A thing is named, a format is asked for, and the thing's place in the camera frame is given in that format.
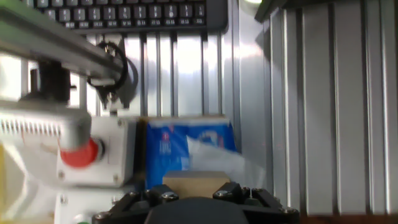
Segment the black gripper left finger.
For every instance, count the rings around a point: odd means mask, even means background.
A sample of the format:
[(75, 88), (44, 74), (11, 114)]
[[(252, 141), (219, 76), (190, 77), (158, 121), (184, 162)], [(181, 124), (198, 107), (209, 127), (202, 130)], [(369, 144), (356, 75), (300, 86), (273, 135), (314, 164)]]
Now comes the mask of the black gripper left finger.
[(170, 187), (156, 185), (142, 192), (129, 192), (110, 210), (92, 216), (92, 224), (143, 224), (156, 206), (179, 199)]

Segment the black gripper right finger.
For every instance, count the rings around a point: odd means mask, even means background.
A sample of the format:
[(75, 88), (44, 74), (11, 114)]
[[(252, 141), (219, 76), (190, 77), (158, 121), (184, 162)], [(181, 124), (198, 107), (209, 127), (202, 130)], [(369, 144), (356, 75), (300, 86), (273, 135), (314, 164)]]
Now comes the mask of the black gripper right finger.
[(236, 182), (227, 182), (213, 194), (213, 199), (237, 205), (248, 223), (300, 223), (297, 209), (283, 206), (279, 199), (265, 189), (250, 189)]

